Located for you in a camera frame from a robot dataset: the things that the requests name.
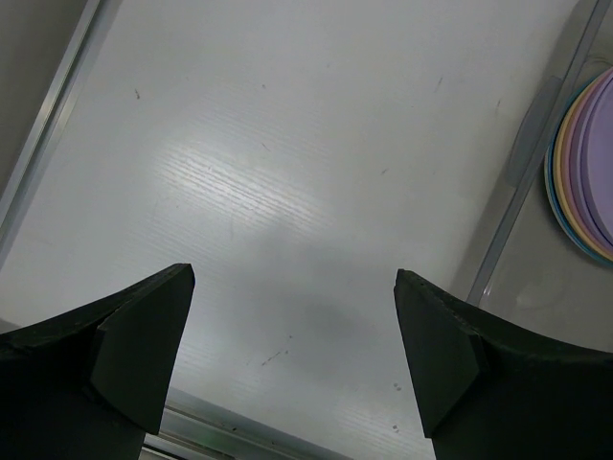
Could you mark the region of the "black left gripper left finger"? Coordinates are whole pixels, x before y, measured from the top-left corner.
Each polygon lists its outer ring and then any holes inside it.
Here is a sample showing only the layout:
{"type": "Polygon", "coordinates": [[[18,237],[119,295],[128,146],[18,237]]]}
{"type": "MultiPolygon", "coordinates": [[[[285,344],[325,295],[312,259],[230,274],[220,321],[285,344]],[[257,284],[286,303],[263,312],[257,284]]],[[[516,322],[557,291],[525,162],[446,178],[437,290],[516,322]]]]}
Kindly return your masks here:
{"type": "Polygon", "coordinates": [[[136,459],[158,433],[195,277],[173,264],[1,335],[4,459],[136,459]]]}

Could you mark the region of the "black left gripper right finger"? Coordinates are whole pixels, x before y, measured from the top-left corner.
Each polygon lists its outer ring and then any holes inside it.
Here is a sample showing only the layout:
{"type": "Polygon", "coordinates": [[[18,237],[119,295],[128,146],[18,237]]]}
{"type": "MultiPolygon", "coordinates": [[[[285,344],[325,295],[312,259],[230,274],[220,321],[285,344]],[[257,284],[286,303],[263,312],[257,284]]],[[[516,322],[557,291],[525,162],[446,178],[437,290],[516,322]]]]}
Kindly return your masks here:
{"type": "Polygon", "coordinates": [[[439,459],[608,459],[612,356],[533,333],[402,269],[397,319],[439,459]]]}

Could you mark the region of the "white watermelon pattern plate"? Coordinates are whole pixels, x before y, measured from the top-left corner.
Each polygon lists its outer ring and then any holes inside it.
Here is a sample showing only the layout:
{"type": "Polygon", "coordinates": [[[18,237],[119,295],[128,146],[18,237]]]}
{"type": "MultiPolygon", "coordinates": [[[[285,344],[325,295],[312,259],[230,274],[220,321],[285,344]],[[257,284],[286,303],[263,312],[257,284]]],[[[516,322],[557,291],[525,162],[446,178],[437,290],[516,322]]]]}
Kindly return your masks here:
{"type": "Polygon", "coordinates": [[[555,219],[564,232],[564,234],[569,238],[569,240],[585,255],[587,255],[592,260],[596,261],[598,264],[606,266],[608,268],[612,267],[612,262],[605,257],[599,255],[596,251],[590,248],[585,241],[579,237],[577,232],[572,229],[568,220],[564,216],[559,201],[556,196],[555,185],[553,180],[553,170],[552,170],[552,158],[553,158],[553,146],[549,146],[543,163],[543,174],[544,174],[544,183],[546,188],[547,199],[550,203],[550,207],[553,211],[555,219]]]}

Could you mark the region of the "purple plastic plate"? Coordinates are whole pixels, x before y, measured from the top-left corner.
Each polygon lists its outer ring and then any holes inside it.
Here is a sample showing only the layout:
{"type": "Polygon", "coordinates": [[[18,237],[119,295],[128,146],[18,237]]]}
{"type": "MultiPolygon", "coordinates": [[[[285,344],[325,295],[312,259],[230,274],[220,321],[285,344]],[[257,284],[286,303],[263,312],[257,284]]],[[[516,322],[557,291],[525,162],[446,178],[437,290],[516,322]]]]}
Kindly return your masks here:
{"type": "Polygon", "coordinates": [[[612,243],[612,71],[588,105],[581,147],[587,206],[603,237],[612,243]]]}

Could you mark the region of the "clear plastic bin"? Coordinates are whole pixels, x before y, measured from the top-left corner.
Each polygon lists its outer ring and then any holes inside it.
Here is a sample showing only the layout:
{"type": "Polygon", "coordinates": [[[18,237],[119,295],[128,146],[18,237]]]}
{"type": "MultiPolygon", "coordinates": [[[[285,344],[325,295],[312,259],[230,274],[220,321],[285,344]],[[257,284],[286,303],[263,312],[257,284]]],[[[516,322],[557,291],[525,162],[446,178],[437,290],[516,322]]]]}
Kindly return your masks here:
{"type": "Polygon", "coordinates": [[[553,144],[612,66],[612,5],[574,8],[455,281],[476,333],[473,384],[433,434],[440,459],[612,455],[612,268],[570,237],[553,144]]]}

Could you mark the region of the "aluminium front rail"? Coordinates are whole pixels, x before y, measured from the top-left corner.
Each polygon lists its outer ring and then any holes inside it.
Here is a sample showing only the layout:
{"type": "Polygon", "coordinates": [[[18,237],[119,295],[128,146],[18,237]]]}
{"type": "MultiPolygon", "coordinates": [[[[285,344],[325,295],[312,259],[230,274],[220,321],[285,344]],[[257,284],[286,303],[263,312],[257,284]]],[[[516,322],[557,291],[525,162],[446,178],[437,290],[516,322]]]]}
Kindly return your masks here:
{"type": "Polygon", "coordinates": [[[159,432],[145,437],[141,457],[342,459],[344,456],[172,388],[159,432]]]}

